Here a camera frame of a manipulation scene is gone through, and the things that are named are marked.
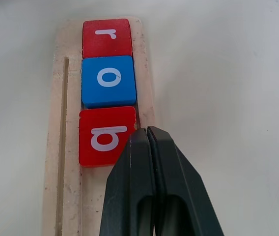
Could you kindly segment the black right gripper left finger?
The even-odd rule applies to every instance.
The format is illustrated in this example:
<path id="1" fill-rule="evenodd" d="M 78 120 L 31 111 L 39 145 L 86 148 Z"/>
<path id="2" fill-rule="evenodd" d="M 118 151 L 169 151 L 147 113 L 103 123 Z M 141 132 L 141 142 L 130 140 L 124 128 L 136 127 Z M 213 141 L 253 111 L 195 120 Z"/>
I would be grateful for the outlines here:
<path id="1" fill-rule="evenodd" d="M 101 236 L 151 236 L 154 230 L 156 184 L 146 130 L 136 130 L 106 183 Z"/>

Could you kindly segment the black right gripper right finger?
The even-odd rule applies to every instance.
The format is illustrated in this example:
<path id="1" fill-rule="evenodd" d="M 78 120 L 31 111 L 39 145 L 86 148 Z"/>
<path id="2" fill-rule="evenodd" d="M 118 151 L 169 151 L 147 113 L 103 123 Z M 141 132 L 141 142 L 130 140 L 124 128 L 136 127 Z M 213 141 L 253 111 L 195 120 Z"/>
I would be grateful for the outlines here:
<path id="1" fill-rule="evenodd" d="M 156 235 L 222 236 L 200 174 L 169 133 L 150 126 L 147 136 L 157 189 Z"/>

